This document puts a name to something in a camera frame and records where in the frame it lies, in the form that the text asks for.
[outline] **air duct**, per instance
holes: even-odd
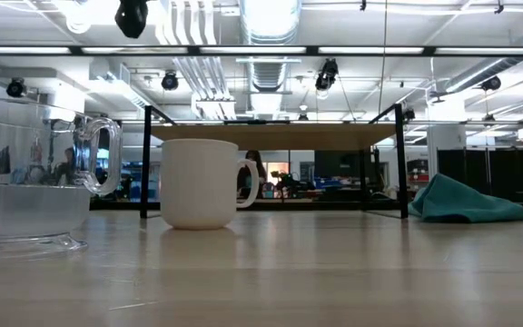
[[[296,40],[300,22],[301,0],[242,0],[240,5],[243,42],[247,45],[291,45]],[[263,93],[275,93],[283,87],[288,64],[248,63],[251,90],[262,94],[252,95],[252,106],[263,111],[277,110],[279,99],[272,96],[266,101]]]
[[[515,42],[523,46],[523,37]],[[510,57],[501,59],[486,59],[471,67],[464,73],[453,77],[445,83],[438,84],[438,95],[455,94],[472,86],[481,84],[489,78],[500,74],[509,68],[523,62],[523,57]]]

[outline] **towel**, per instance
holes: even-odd
[[[438,173],[409,205],[426,223],[494,223],[523,220],[523,206],[484,195]]]

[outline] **glass pitcher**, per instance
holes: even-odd
[[[109,159],[100,183],[96,156],[102,130]],[[0,256],[28,255],[44,243],[82,247],[69,232],[88,216],[89,192],[108,194],[119,184],[121,139],[121,128],[108,118],[0,99]]]

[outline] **ceiling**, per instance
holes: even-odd
[[[86,33],[77,35],[65,27],[65,17],[57,12],[34,12],[35,9],[54,11],[49,1],[17,0],[0,2],[0,44],[49,45],[158,45],[154,26],[147,25],[142,36],[128,39],[111,24],[117,1],[99,1],[106,9],[94,13],[94,21]],[[495,15],[496,0],[440,0],[429,5],[426,0],[392,0],[385,15],[384,1],[368,1],[366,11],[356,8],[359,2],[343,3],[330,0],[304,0],[301,11],[298,41],[300,45],[513,45],[523,35],[523,1],[505,1],[505,10]],[[238,2],[215,1],[214,16],[217,40],[223,45],[238,45],[240,17],[235,15]],[[454,13],[463,9],[460,14]],[[466,15],[466,11],[482,14]],[[405,11],[418,11],[406,15]],[[160,82],[167,69],[175,69],[170,57],[115,57],[115,63],[124,63],[133,73],[133,84],[144,96],[161,106],[174,119],[194,119],[190,110],[192,91],[181,78],[177,90],[165,92]],[[281,116],[296,117],[300,105],[308,106],[309,113],[318,113],[321,120],[355,118],[369,119],[407,95],[416,87],[429,86],[429,81],[449,79],[462,73],[481,58],[337,58],[340,78],[332,86],[325,100],[317,99],[313,83],[324,58],[303,57],[291,64],[286,95],[281,101]],[[86,111],[102,112],[114,118],[136,119],[137,109],[120,94],[99,89],[89,81],[90,58],[0,57],[0,69],[6,67],[53,68],[69,76],[88,90]],[[249,84],[243,64],[235,58],[222,58],[223,71],[235,98],[237,114],[250,111],[247,93]],[[482,101],[485,94],[478,90],[462,93],[466,98],[469,117],[481,117],[486,111],[523,101],[523,63],[499,74],[500,90]],[[413,102],[418,116],[424,116],[426,102]],[[523,109],[510,116],[523,118]]]

